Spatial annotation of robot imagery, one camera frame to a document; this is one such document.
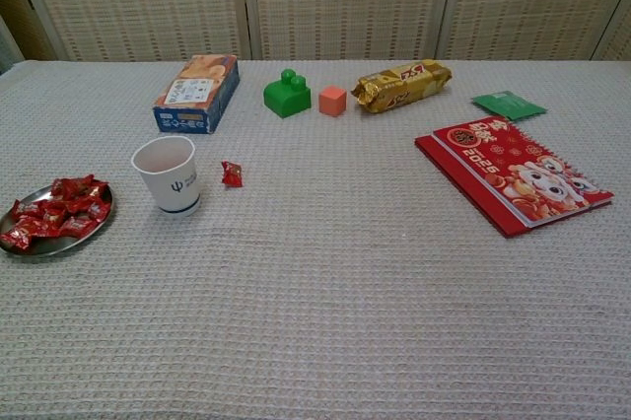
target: white paper cup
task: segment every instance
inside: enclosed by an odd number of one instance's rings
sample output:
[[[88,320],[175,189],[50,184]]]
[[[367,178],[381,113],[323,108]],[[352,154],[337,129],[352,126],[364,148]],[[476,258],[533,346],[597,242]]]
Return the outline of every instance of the white paper cup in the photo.
[[[195,170],[195,145],[184,136],[159,137],[131,158],[158,207],[174,216],[192,215],[200,195]]]

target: box label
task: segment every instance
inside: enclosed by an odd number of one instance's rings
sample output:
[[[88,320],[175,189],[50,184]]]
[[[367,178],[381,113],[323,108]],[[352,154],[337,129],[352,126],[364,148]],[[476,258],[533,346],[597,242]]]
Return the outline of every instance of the box label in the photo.
[[[209,78],[189,78],[175,80],[171,85],[165,105],[176,103],[203,103],[208,100],[213,89],[213,80]]]

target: biscuit package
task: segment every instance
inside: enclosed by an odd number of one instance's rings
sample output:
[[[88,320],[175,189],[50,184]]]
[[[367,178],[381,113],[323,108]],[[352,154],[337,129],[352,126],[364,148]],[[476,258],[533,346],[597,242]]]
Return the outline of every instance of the biscuit package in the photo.
[[[214,132],[238,84],[235,55],[193,55],[154,103],[158,127],[163,132]]]
[[[351,93],[366,111],[384,112],[437,94],[451,77],[449,68],[425,59],[361,77]]]

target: green toy block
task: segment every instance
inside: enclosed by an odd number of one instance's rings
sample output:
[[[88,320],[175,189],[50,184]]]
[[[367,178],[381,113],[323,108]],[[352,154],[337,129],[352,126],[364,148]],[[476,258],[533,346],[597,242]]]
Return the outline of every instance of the green toy block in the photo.
[[[272,82],[263,91],[265,105],[280,117],[288,117],[312,107],[312,91],[307,80],[291,69],[283,70],[278,82]]]

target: orange toy block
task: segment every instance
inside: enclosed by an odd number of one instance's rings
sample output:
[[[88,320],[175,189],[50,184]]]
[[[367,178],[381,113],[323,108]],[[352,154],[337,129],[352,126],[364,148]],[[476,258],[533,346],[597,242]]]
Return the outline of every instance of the orange toy block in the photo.
[[[329,116],[339,116],[346,110],[346,90],[328,87],[318,96],[319,112]]]

